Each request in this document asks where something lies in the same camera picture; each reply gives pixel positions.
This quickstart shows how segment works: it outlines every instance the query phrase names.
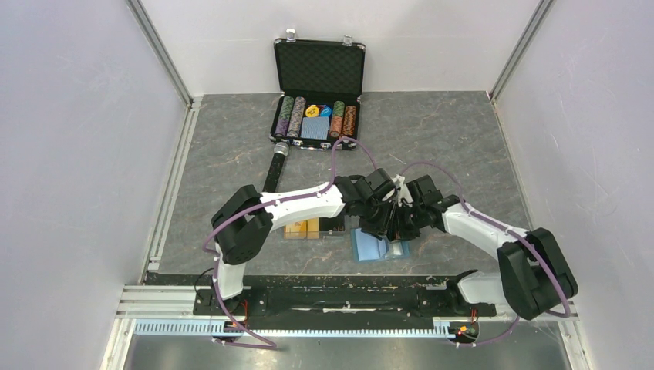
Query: yellow disc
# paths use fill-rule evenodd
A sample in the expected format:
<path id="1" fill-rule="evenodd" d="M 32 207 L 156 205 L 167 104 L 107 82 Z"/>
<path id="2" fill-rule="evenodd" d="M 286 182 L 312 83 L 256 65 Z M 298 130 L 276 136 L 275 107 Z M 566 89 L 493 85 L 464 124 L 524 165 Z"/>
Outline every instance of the yellow disc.
<path id="1" fill-rule="evenodd" d="M 317 106 L 310 106 L 307 108 L 307 117 L 317 117 L 320 114 L 320 108 Z"/>

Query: black cable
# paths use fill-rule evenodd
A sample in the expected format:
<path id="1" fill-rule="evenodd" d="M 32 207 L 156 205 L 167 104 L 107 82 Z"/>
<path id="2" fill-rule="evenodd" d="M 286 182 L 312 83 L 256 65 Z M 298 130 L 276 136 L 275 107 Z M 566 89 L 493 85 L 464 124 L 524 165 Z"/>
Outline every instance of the black cable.
<path id="1" fill-rule="evenodd" d="M 196 296 L 200 301 L 202 301 L 202 296 L 200 295 L 200 293 L 197 292 L 197 283 L 200 282 L 200 279 L 201 279 L 201 278 L 202 278 L 202 277 L 203 277 L 207 272 L 212 271 L 213 269 L 214 269 L 214 268 L 212 267 L 212 268 L 208 268 L 207 270 L 202 271 L 202 274 L 198 275 L 198 276 L 197 276 L 197 279 L 195 279 L 195 282 L 193 283 L 193 289 L 195 290 L 195 296 Z"/>

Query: gray floor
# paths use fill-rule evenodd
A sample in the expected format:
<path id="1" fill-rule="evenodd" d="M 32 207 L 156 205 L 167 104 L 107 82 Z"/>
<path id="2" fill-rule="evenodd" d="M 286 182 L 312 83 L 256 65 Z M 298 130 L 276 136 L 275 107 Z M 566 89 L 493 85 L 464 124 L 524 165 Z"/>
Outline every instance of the gray floor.
<path id="1" fill-rule="evenodd" d="M 197 274 L 212 267 L 202 253 L 210 218 L 241 186 L 261 188 L 273 144 L 268 140 L 279 94 L 205 96 L 188 153 L 160 265 L 164 274 Z M 485 92 L 369 92 L 362 97 L 359 139 L 391 176 L 416 160 L 453 172 L 479 210 L 519 227 L 528 225 L 504 138 Z M 279 191 L 313 187 L 329 178 L 329 154 L 292 150 Z M 339 152 L 338 174 L 368 174 L 361 149 Z M 453 184 L 428 167 L 444 195 Z M 404 260 L 360 264 L 349 237 L 283 240 L 268 237 L 246 274 L 458 274 L 496 271 L 497 262 L 466 241 L 425 230 Z"/>
<path id="2" fill-rule="evenodd" d="M 482 323 L 481 339 L 506 330 Z M 456 350 L 442 339 L 273 338 L 279 350 L 221 347 L 209 338 L 136 335 L 125 369 L 532 369 L 564 370 L 568 363 L 555 322 L 523 321 L 502 341 Z M 253 342 L 243 338 L 243 342 Z"/>

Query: wall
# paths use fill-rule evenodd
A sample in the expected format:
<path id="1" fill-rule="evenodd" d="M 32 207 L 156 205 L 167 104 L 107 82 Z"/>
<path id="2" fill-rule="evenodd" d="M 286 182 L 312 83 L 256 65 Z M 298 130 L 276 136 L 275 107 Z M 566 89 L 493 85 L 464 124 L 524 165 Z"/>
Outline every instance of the wall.
<path id="1" fill-rule="evenodd" d="M 194 95 L 279 91 L 272 40 L 367 45 L 366 91 L 489 90 L 538 0 L 143 0 Z"/>
<path id="2" fill-rule="evenodd" d="M 556 2 L 499 99 L 536 224 L 579 283 L 599 369 L 651 368 L 654 3 Z"/>
<path id="3" fill-rule="evenodd" d="M 184 107 L 125 2 L 0 3 L 0 368 L 98 368 Z"/>

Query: microphone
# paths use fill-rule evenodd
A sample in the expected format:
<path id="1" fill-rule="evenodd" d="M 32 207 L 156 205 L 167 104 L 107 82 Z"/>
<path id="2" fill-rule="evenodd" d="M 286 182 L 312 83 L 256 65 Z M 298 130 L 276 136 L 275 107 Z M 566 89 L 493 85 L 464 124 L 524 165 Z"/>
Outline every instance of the microphone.
<path id="1" fill-rule="evenodd" d="M 279 183 L 279 177 L 281 176 L 281 169 L 284 166 L 284 160 L 287 155 L 288 144 L 283 141 L 276 143 L 275 148 L 273 149 L 272 161 L 270 162 L 268 175 L 266 176 L 266 181 L 264 183 L 263 191 L 265 193 L 277 192 L 277 184 Z"/>

